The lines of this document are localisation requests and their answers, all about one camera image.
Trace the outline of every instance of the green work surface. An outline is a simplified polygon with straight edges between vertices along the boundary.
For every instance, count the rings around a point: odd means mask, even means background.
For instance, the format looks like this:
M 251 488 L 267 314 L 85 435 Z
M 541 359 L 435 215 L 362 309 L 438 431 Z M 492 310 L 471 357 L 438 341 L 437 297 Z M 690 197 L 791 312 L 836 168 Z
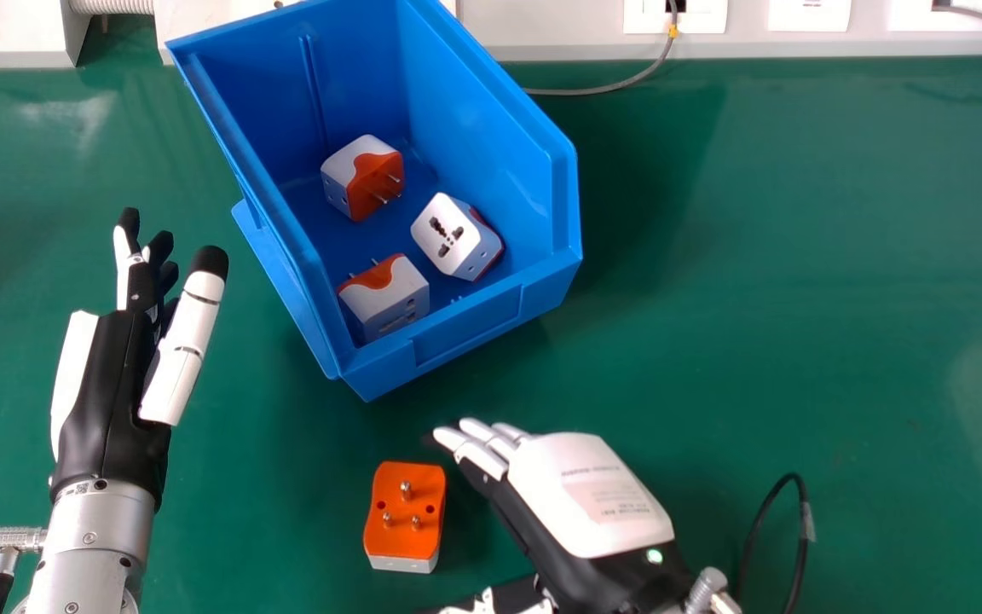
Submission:
M 541 101 L 581 159 L 568 300 L 365 404 L 322 376 L 242 240 L 233 176 L 143 23 L 91 32 L 77 71 L 0 73 L 0 524 L 47 521 L 66 319 L 112 309 L 112 225 L 137 206 L 182 261 L 206 242 L 231 259 L 147 614 L 401 614 L 522 575 L 453 470 L 433 575 L 363 555 L 375 467 L 451 463 L 420 437 L 465 415 L 603 435 L 694 566 L 731 571 L 798 470 L 818 538 L 800 611 L 982 611 L 982 59 L 674 63 Z M 512 70 L 578 86 L 638 66 Z M 779 611 L 797 535 L 787 493 L 748 613 Z

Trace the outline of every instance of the robotic hand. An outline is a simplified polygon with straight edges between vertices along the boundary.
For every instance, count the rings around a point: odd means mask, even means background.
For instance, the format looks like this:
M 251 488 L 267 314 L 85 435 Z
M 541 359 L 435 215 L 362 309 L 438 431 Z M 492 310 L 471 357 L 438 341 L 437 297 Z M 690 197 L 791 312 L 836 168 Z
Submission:
M 463 419 L 434 429 L 535 575 L 439 614 L 740 614 L 725 576 L 695 576 L 669 514 L 603 439 Z
M 51 397 L 48 529 L 0 528 L 0 613 L 24 552 L 40 554 L 25 614 L 139 611 L 172 427 L 191 396 L 225 290 L 226 252 L 195 253 L 178 299 L 172 234 L 139 245 L 139 211 L 113 230 L 117 308 L 71 315 Z

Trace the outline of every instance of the white wall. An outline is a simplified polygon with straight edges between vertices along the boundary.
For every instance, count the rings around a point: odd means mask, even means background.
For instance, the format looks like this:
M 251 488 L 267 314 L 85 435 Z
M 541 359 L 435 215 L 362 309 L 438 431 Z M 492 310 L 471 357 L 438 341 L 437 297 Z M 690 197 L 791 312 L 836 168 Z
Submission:
M 889 32 L 887 0 L 854 0 L 843 34 L 768 32 L 767 0 L 729 0 L 725 34 L 682 35 L 675 57 L 979 55 L 982 32 Z M 623 34 L 623 0 L 457 0 L 459 18 L 503 61 L 652 58 L 660 35 Z

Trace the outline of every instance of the adapter inside blue bin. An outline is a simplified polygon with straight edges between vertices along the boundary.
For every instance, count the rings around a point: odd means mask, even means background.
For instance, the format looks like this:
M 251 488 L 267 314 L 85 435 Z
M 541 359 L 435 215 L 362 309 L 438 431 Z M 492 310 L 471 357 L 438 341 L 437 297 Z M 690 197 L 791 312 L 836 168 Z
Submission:
M 245 194 L 234 217 L 328 377 L 370 400 L 562 303 L 581 261 L 574 148 L 437 0 L 308 0 L 169 49 Z M 354 223 L 320 166 L 362 135 L 401 152 L 406 187 Z M 436 191 L 502 237 L 476 283 L 410 235 Z M 431 312 L 359 346 L 336 288 L 393 253 L 430 283 Z

